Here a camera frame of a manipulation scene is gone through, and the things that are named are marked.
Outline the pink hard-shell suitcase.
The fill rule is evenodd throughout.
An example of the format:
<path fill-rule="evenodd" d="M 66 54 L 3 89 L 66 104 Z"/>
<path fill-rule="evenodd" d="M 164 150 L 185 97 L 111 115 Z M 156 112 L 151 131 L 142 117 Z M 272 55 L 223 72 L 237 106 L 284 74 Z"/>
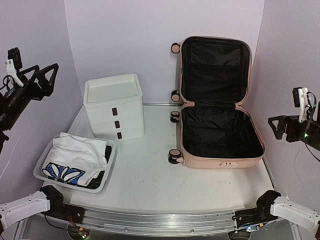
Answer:
<path fill-rule="evenodd" d="M 243 108 L 250 88 L 252 51 L 242 40 L 190 36 L 171 45 L 179 56 L 179 87 L 170 113 L 178 124 L 179 144 L 168 161 L 199 169 L 256 166 L 265 145 L 250 113 Z"/>

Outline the white perforated plastic basket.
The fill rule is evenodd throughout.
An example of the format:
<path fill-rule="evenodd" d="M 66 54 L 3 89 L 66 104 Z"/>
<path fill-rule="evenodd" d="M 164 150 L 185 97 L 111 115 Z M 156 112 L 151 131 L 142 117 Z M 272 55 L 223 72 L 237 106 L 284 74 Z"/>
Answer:
<path fill-rule="evenodd" d="M 66 182 L 63 182 L 61 180 L 58 180 L 58 179 L 55 179 L 55 178 L 52 178 L 52 177 L 48 177 L 46 175 L 44 175 L 42 173 L 42 167 L 44 165 L 44 162 L 46 160 L 46 157 L 50 151 L 50 149 L 52 148 L 52 142 L 53 142 L 53 139 L 47 144 L 47 146 L 45 147 L 43 153 L 41 154 L 41 156 L 39 157 L 34 169 L 33 169 L 33 175 L 35 178 L 39 179 L 39 180 L 42 180 L 42 181 L 45 181 L 49 184 L 55 184 L 55 185 L 58 185 L 58 186 L 62 186 L 62 187 L 65 187 L 65 188 L 69 188 L 69 189 L 73 189 L 73 190 L 78 190 L 78 191 L 83 191 L 83 192 L 88 192 L 88 193 L 98 193 L 100 192 L 104 185 L 105 185 L 105 182 L 108 178 L 108 175 L 111 171 L 111 167 L 112 167 L 112 164 L 114 162 L 114 159 L 116 158 L 116 153 L 117 153 L 117 150 L 116 150 L 116 143 L 113 141 L 113 140 L 110 140 L 110 139 L 102 139 L 102 138 L 91 138 L 91 139 L 99 139 L 99 140 L 104 140 L 104 141 L 107 141 L 107 145 L 108 146 L 111 146 L 112 147 L 112 152 L 111 152 L 111 155 L 110 155 L 110 158 L 109 158 L 109 162 L 107 163 L 107 166 L 105 168 L 105 172 L 104 172 L 104 175 L 103 175 L 103 178 L 102 178 L 102 182 L 100 184 L 100 186 L 97 188 L 97 189 L 89 189 L 87 188 L 87 186 L 80 186 L 80 185 L 76 185 L 76 184 L 70 184 L 70 183 L 66 183 Z"/>

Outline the white plastic drawer unit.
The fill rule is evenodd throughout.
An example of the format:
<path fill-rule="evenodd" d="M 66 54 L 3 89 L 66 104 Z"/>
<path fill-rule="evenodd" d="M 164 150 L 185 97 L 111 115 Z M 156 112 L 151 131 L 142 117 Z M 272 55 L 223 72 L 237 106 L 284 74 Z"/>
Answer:
<path fill-rule="evenodd" d="M 125 141 L 145 135 L 143 92 L 135 73 L 88 80 L 83 105 L 96 138 Z"/>

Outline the white blue print t-shirt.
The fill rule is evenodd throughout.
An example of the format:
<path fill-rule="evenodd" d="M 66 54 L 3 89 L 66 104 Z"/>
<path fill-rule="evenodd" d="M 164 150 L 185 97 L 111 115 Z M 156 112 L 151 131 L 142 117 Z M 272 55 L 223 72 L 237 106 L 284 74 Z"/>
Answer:
<path fill-rule="evenodd" d="M 47 177 L 86 187 L 107 167 L 106 140 L 61 132 L 41 168 Z"/>

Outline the black jeans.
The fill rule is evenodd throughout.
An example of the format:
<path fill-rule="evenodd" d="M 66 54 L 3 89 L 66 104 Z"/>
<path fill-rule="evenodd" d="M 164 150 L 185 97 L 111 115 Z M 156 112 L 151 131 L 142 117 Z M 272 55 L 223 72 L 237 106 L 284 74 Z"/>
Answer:
<path fill-rule="evenodd" d="M 105 153 L 104 153 L 104 157 L 106 159 L 106 163 L 109 162 L 111 153 L 112 153 L 112 147 L 110 145 L 107 145 L 106 148 L 105 148 Z M 89 182 L 87 188 L 88 189 L 93 189 L 93 190 L 97 189 L 101 185 L 102 178 L 103 178 L 104 174 L 105 174 L 104 170 L 100 171 L 98 176 L 96 178 L 93 178 Z"/>

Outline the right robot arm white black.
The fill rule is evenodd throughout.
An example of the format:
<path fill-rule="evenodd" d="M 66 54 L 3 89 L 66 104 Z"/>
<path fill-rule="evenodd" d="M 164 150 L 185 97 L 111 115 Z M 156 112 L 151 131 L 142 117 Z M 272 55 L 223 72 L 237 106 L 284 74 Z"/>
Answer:
<path fill-rule="evenodd" d="M 287 142 L 303 142 L 306 147 L 320 149 L 320 124 L 312 120 L 309 128 L 308 121 L 299 122 L 298 115 L 280 115 L 268 119 L 274 136 L 281 140 L 286 134 Z M 288 220 L 320 238 L 320 214 L 313 209 L 290 201 L 279 192 L 268 190 L 256 201 L 256 207 L 237 210 L 232 219 L 235 229 L 253 232 L 263 225 L 282 218 Z"/>

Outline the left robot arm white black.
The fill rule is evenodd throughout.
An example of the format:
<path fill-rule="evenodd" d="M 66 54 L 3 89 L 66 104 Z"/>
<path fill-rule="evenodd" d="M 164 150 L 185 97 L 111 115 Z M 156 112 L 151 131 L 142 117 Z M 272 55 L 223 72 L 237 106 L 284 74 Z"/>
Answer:
<path fill-rule="evenodd" d="M 52 94 L 59 69 L 58 64 L 54 63 L 43 69 L 34 65 L 22 70 L 21 63 L 15 63 L 13 59 L 6 60 L 5 65 L 6 78 L 13 80 L 13 87 L 6 95 L 0 96 L 1 144 L 9 140 L 5 132 L 12 129 L 30 101 L 40 101 Z M 0 230 L 3 232 L 14 223 L 38 213 L 44 214 L 45 217 L 80 224 L 84 219 L 85 210 L 66 204 L 61 192 L 52 185 L 46 185 L 26 197 L 1 204 Z"/>

